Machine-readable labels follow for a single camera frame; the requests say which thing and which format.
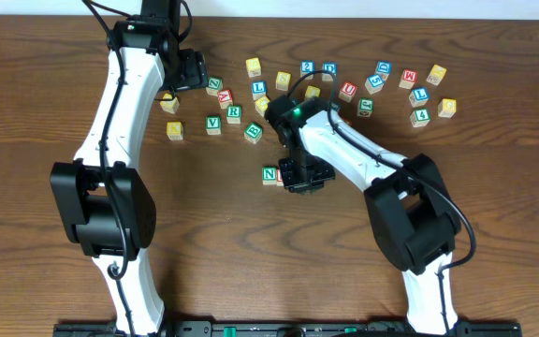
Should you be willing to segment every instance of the yellow block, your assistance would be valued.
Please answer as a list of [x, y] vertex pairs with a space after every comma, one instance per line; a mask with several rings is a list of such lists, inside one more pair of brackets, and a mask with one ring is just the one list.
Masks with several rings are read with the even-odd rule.
[[321, 89], [310, 85], [305, 91], [305, 100], [310, 99], [311, 97], [319, 97], [319, 93], [321, 93]]
[[[165, 94], [162, 98], [172, 99], [172, 94]], [[178, 107], [180, 106], [180, 103], [178, 102], [178, 97], [176, 97], [176, 99], [174, 100], [161, 101], [159, 102], [159, 105], [161, 106], [161, 109], [163, 109], [165, 112], [176, 113]]]
[[444, 74], [446, 74], [446, 68], [438, 65], [434, 65], [431, 68], [430, 75], [433, 77], [437, 77], [439, 79], [442, 79], [444, 77]]
[[183, 140], [184, 130], [182, 129], [182, 122], [168, 122], [166, 134], [170, 140]]
[[261, 62], [258, 57], [247, 60], [249, 77], [261, 76]]
[[270, 99], [266, 96], [263, 96], [255, 101], [255, 110], [259, 112], [261, 116], [263, 116], [266, 113], [266, 110], [268, 109], [268, 103], [270, 102]]
[[443, 98], [442, 102], [438, 105], [438, 116], [450, 118], [455, 112], [457, 112], [457, 100]]
[[278, 76], [276, 76], [276, 90], [288, 91], [290, 77], [290, 73], [278, 71]]

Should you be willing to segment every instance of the wood grain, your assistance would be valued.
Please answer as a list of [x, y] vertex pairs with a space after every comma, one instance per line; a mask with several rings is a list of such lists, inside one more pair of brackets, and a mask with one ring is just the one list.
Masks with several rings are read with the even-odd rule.
[[[243, 125], [209, 137], [221, 113], [205, 91], [180, 95], [177, 115], [154, 105], [141, 177], [157, 206], [153, 276], [171, 311], [219, 320], [367, 319], [405, 315], [400, 273], [377, 249], [364, 201], [342, 176], [313, 195], [262, 186], [260, 169], [285, 156], [255, 112], [244, 60], [261, 59], [269, 97], [278, 70], [335, 61], [339, 82], [359, 86], [377, 60], [393, 62], [369, 120], [357, 95], [342, 116], [381, 145], [425, 153], [473, 221], [477, 255], [453, 271], [454, 303], [475, 320], [515, 319], [539, 336], [539, 22], [195, 18], [184, 47], [205, 52]], [[428, 85], [428, 108], [455, 97], [459, 112], [423, 128], [409, 123], [404, 68]], [[54, 161], [68, 161], [93, 121], [107, 72], [93, 18], [0, 17], [0, 335], [46, 336], [62, 320], [114, 317], [103, 279], [62, 231], [49, 187]], [[318, 77], [322, 96], [328, 85]], [[298, 89], [302, 98], [305, 87]], [[169, 142], [179, 120], [184, 142]], [[264, 126], [256, 145], [245, 124]], [[465, 233], [457, 256], [465, 253]]]

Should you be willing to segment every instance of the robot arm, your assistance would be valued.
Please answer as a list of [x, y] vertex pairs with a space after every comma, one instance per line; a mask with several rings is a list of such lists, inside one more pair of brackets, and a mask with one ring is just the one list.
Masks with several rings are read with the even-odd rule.
[[[377, 163], [335, 133], [328, 120], [328, 104], [313, 98], [299, 106], [285, 96], [272, 101], [266, 119], [276, 130], [290, 157], [279, 162], [284, 188], [304, 193], [321, 188], [334, 178], [336, 168], [362, 192], [368, 205], [374, 237], [386, 258], [402, 271], [409, 301], [408, 321], [415, 331], [445, 334], [440, 287], [436, 272], [450, 263], [459, 220], [428, 191]], [[442, 177], [425, 155], [408, 160], [363, 137], [332, 111], [332, 121], [344, 135], [385, 161], [430, 177], [445, 191]], [[405, 210], [401, 199], [420, 194], [420, 201]], [[457, 315], [452, 306], [448, 271], [444, 271], [444, 302], [448, 326]]]
[[51, 188], [66, 235], [79, 243], [102, 271], [117, 311], [116, 329], [137, 335], [157, 333], [164, 303], [155, 291], [147, 247], [155, 228], [155, 204], [138, 176], [138, 160], [149, 112], [158, 91], [183, 91], [207, 86], [207, 70], [200, 52], [178, 49], [180, 1], [144, 0], [141, 15], [117, 22], [111, 33], [125, 66], [124, 88], [109, 126], [107, 170], [126, 228], [128, 263], [119, 284], [108, 274], [121, 266], [124, 249], [108, 196], [90, 195], [103, 186], [99, 141], [120, 74], [115, 51], [109, 54], [106, 87], [86, 140], [73, 163], [55, 163]]

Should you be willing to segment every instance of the wooden alphabet block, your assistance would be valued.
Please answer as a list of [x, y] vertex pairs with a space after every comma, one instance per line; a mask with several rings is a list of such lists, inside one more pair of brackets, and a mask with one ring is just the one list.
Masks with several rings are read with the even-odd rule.
[[208, 135], [221, 135], [222, 134], [222, 120], [218, 116], [207, 117], [205, 119], [205, 128]]
[[319, 97], [319, 93], [321, 92], [321, 89], [310, 85], [307, 87], [307, 90], [305, 90], [305, 100], [310, 99], [311, 97]]
[[392, 64], [388, 61], [378, 61], [378, 65], [375, 67], [375, 75], [379, 75], [382, 81], [388, 80], [388, 75], [392, 70]]
[[234, 104], [232, 101], [232, 93], [229, 90], [222, 90], [221, 92], [217, 93], [217, 100], [220, 102], [220, 108], [222, 109]]
[[446, 74], [445, 67], [434, 65], [426, 81], [433, 85], [438, 85], [440, 84], [440, 81], [444, 78], [445, 74]]
[[417, 82], [417, 72], [409, 69], [404, 69], [401, 75], [400, 88], [412, 89]]
[[[300, 63], [300, 76], [303, 77], [307, 73], [315, 71], [315, 62], [314, 61], [303, 61]], [[313, 75], [305, 78], [305, 80], [313, 80]]]
[[373, 99], [361, 98], [357, 107], [357, 116], [370, 117], [373, 112]]
[[[322, 69], [329, 71], [336, 75], [336, 64], [333, 62], [326, 62], [322, 66]], [[322, 74], [322, 81], [332, 81], [332, 77], [329, 74]]]
[[267, 93], [265, 81], [254, 81], [251, 83], [251, 92], [253, 93], [253, 100], [257, 100]]
[[409, 95], [409, 102], [411, 102], [411, 106], [413, 108], [426, 105], [426, 103], [428, 103], [428, 99], [430, 99], [430, 95], [428, 95], [426, 88], [414, 89]]
[[290, 77], [290, 73], [278, 71], [278, 76], [276, 76], [276, 90], [288, 91]]
[[425, 126], [430, 122], [430, 114], [427, 109], [417, 109], [411, 114], [411, 125], [413, 127]]
[[184, 129], [182, 128], [182, 123], [168, 122], [168, 125], [166, 126], [166, 135], [168, 135], [169, 140], [183, 140]]
[[175, 99], [172, 99], [172, 94], [164, 94], [162, 99], [171, 99], [171, 100], [163, 100], [159, 102], [159, 105], [161, 106], [161, 109], [163, 111], [169, 112], [172, 114], [175, 114], [178, 111], [178, 107], [180, 106], [178, 97], [176, 97]]
[[261, 62], [258, 57], [248, 59], [246, 62], [247, 72], [249, 73], [250, 78], [261, 76]]
[[338, 98], [351, 103], [351, 100], [357, 93], [357, 86], [353, 83], [345, 82], [341, 88], [341, 91], [338, 93]]
[[284, 180], [282, 180], [282, 172], [279, 168], [277, 171], [276, 186], [284, 186]]
[[341, 105], [336, 103], [336, 102], [332, 102], [332, 109], [336, 112], [340, 112], [341, 110]]
[[257, 144], [262, 135], [263, 129], [255, 123], [250, 123], [249, 126], [244, 129], [244, 138], [251, 141], [253, 144]]
[[229, 106], [226, 110], [226, 120], [229, 124], [240, 124], [240, 118], [242, 117], [241, 106]]
[[262, 170], [263, 184], [276, 184], [277, 177], [278, 177], [278, 173], [276, 172], [276, 168], [263, 168]]
[[265, 118], [266, 110], [268, 109], [268, 103], [270, 102], [270, 99], [263, 96], [255, 101], [255, 110], [259, 112], [261, 117]]
[[384, 88], [384, 81], [380, 75], [371, 75], [365, 80], [365, 88], [370, 95], [373, 95]]
[[457, 112], [457, 100], [450, 98], [443, 98], [442, 102], [438, 105], [438, 116], [450, 118], [455, 112]]
[[222, 79], [210, 77], [210, 81], [207, 84], [207, 94], [217, 96], [217, 93], [224, 88]]

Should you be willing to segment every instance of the green connector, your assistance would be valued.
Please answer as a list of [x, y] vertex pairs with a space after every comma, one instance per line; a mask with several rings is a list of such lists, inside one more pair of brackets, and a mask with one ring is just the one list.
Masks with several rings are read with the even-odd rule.
[[236, 328], [224, 328], [224, 337], [236, 337]]

